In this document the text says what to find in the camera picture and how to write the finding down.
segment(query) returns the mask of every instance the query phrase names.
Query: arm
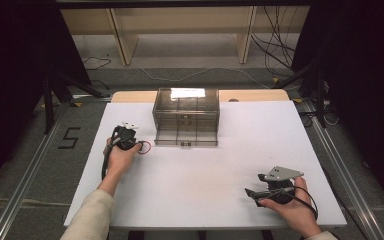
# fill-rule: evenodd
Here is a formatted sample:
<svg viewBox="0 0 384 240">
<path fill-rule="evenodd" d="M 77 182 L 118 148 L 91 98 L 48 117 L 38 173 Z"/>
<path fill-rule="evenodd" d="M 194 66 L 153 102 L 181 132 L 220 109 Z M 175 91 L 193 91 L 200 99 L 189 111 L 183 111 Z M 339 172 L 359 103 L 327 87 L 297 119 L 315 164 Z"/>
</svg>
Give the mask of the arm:
<svg viewBox="0 0 384 240">
<path fill-rule="evenodd" d="M 123 151 L 114 146 L 108 163 L 108 172 L 98 189 L 90 193 L 61 239 L 105 239 L 114 211 L 114 194 L 121 176 L 132 164 L 141 144 Z"/>
<path fill-rule="evenodd" d="M 302 177 L 295 179 L 295 186 L 307 190 L 307 184 Z M 303 190 L 296 188 L 295 196 L 311 205 L 310 196 Z M 336 239 L 329 232 L 321 231 L 314 218 L 313 212 L 306 206 L 296 200 L 292 200 L 288 204 L 282 205 L 274 202 L 271 199 L 260 200 L 259 203 L 264 207 L 270 208 L 279 213 L 288 223 L 288 225 L 299 232 L 304 238 L 311 240 L 330 240 Z"/>
</svg>

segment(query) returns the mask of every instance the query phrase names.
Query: white tabletop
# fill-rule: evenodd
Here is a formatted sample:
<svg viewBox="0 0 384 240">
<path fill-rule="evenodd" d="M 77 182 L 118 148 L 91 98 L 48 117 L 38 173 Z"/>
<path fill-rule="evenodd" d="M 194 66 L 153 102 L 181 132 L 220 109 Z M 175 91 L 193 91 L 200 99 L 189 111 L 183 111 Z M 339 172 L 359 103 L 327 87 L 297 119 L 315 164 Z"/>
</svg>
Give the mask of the white tabletop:
<svg viewBox="0 0 384 240">
<path fill-rule="evenodd" d="M 135 123 L 138 140 L 153 144 L 152 103 L 107 105 L 64 225 L 101 181 L 105 140 L 122 121 Z M 112 227 L 125 229 L 274 229 L 287 227 L 258 208 L 244 188 L 263 191 L 257 175 L 274 166 L 304 172 L 319 209 L 318 224 L 346 221 L 290 101 L 220 103 L 219 146 L 154 146 L 137 155 L 118 185 Z"/>
</svg>

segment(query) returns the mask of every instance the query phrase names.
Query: sleeve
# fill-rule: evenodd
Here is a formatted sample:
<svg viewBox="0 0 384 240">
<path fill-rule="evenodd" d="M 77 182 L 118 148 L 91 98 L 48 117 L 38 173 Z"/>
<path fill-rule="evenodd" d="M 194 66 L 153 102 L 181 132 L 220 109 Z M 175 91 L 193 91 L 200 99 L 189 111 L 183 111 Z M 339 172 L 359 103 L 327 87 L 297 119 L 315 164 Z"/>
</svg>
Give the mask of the sleeve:
<svg viewBox="0 0 384 240">
<path fill-rule="evenodd" d="M 332 233 L 330 233 L 328 231 L 324 231 L 324 232 L 319 233 L 315 236 L 306 238 L 305 240 L 337 240 L 337 238 L 335 236 L 333 236 Z"/>
<path fill-rule="evenodd" d="M 61 239 L 106 239 L 114 205 L 109 193 L 96 189 L 85 198 Z"/>
</svg>

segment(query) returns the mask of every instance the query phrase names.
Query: floor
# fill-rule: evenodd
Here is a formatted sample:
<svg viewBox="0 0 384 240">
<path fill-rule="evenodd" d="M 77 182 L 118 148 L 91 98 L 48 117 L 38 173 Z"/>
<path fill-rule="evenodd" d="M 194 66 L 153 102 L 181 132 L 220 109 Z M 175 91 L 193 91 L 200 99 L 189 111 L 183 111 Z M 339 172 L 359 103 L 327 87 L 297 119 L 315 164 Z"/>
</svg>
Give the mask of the floor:
<svg viewBox="0 0 384 240">
<path fill-rule="evenodd" d="M 258 37 L 270 39 L 270 35 L 265 34 Z M 288 46 L 294 48 L 298 37 L 299 34 L 289 34 L 287 37 L 284 35 L 283 39 L 287 39 Z M 239 64 L 233 36 L 227 34 L 144 35 L 140 37 L 130 66 L 121 65 L 112 36 L 74 36 L 74 40 L 85 61 L 85 67 L 90 69 L 89 74 L 97 80 L 102 80 L 104 84 L 114 85 L 111 80 L 104 81 L 104 77 L 100 78 L 99 76 L 102 76 L 100 72 L 93 69 L 124 71 L 123 74 L 131 76 L 132 79 L 137 78 L 135 74 L 142 73 L 143 77 L 149 78 L 148 80 L 155 78 L 165 82 L 182 81 L 197 75 L 208 78 L 205 75 L 207 71 L 217 71 L 217 75 L 228 76 L 234 69 L 245 79 L 258 81 L 260 88 L 272 86 L 274 79 L 280 76 L 267 73 L 266 79 L 260 81 L 252 73 L 260 71 L 261 68 L 274 68 L 273 71 L 281 72 L 282 75 L 290 74 L 274 59 L 267 59 L 252 41 L 247 63 Z M 273 47 L 272 53 L 285 61 L 280 48 Z M 299 82 L 287 87 L 291 99 L 299 97 L 298 86 Z M 43 135 L 45 121 L 41 105 L 42 103 L 39 102 L 35 110 L 36 117 L 31 120 L 30 127 L 20 139 L 19 145 L 14 148 L 12 158 L 0 171 L 0 216 L 8 208 L 8 203 L 11 203 L 15 189 L 24 179 L 25 172 L 31 167 L 32 159 L 37 158 L 37 150 L 43 146 L 42 141 L 46 140 Z M 297 104 L 297 111 L 309 111 L 312 105 L 311 100 Z M 55 109 L 61 112 L 62 107 L 58 107 L 56 102 Z M 44 159 L 37 166 L 31 183 L 26 186 L 17 214 L 7 224 L 9 228 L 3 234 L 5 239 L 59 239 L 64 232 L 64 218 L 81 177 L 82 167 L 87 160 L 88 149 L 99 127 L 99 115 L 102 116 L 104 109 L 105 102 L 93 102 L 83 103 L 81 107 L 68 107 L 65 110 L 55 137 L 47 139 L 49 146 L 44 149 Z M 336 120 L 336 116 L 326 117 L 330 123 Z M 312 121 L 308 120 L 304 117 L 303 124 L 309 125 Z M 338 124 L 328 125 L 327 130 L 324 131 L 318 130 L 317 126 L 317 122 L 313 122 L 306 130 L 321 165 L 332 178 L 332 188 L 341 199 L 341 206 L 348 221 L 346 227 L 332 231 L 342 239 L 384 239 L 384 193 L 370 169 L 364 167 L 364 159 L 353 144 L 346 126 L 340 121 Z M 77 143 L 76 148 L 67 150 L 63 147 L 67 144 L 64 138 L 70 137 L 67 136 L 68 131 L 65 131 L 69 128 L 74 132 L 77 128 L 81 129 L 77 135 L 81 141 Z M 332 153 L 326 150 L 326 142 L 323 141 L 325 134 L 328 134 L 335 144 L 337 150 L 335 154 L 338 155 L 332 156 Z M 355 183 L 358 192 L 362 195 L 363 203 L 367 204 L 368 212 L 365 213 L 373 214 L 373 219 L 379 226 L 367 226 L 367 223 L 373 221 L 365 220 L 365 216 L 360 211 L 361 205 L 355 204 L 354 197 L 351 196 L 341 178 L 340 168 L 338 170 L 335 166 L 335 159 L 344 162 L 346 169 L 351 172 L 351 182 Z M 359 228 L 364 229 L 365 236 Z M 371 237 L 373 234 L 367 232 L 373 228 L 382 233 L 380 237 Z M 276 229 L 272 233 L 274 239 L 299 239 L 299 236 L 289 229 Z M 126 231 L 111 231 L 110 239 L 127 239 L 127 235 Z M 198 239 L 198 233 L 149 231 L 145 233 L 145 239 Z M 259 231 L 208 231 L 207 239 L 253 240 L 262 239 L 262 236 Z"/>
</svg>

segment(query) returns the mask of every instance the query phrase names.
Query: transparent box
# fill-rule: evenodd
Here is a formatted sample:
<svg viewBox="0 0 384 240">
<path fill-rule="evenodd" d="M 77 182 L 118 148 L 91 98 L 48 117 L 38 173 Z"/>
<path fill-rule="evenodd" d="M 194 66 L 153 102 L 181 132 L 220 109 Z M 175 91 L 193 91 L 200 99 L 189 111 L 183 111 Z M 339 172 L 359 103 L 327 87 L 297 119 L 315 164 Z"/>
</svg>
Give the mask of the transparent box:
<svg viewBox="0 0 384 240">
<path fill-rule="evenodd" d="M 152 114 L 156 145 L 218 145 L 218 89 L 161 88 Z"/>
</svg>

